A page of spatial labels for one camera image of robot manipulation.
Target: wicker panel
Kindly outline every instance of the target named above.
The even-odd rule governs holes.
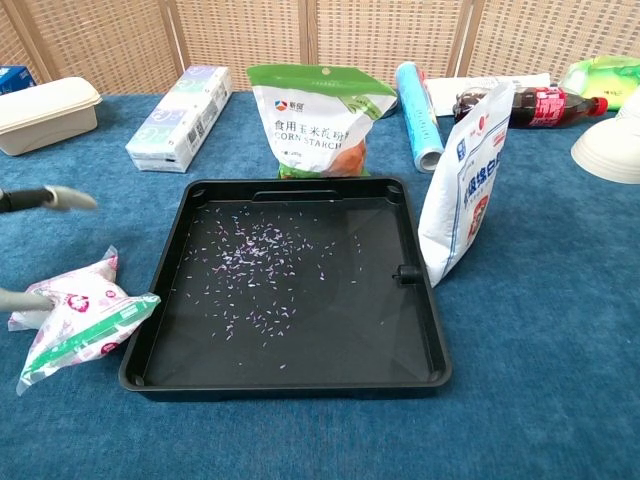
[[[177,0],[191,64],[226,65],[235,90],[250,88],[246,69],[300,63],[296,0]]]
[[[638,0],[486,0],[470,75],[551,72],[596,55],[640,56]]]
[[[178,78],[156,0],[25,0],[60,76],[104,93],[165,92]]]
[[[22,46],[22,42],[18,37],[13,25],[9,21],[4,7],[0,5],[0,32],[2,32],[2,41],[0,42],[0,65],[26,65],[29,73],[35,79],[36,83],[40,83],[41,79],[38,75],[35,65],[29,58],[29,54]]]
[[[453,46],[460,0],[317,1],[318,61],[358,66],[395,83],[403,61],[442,77]]]

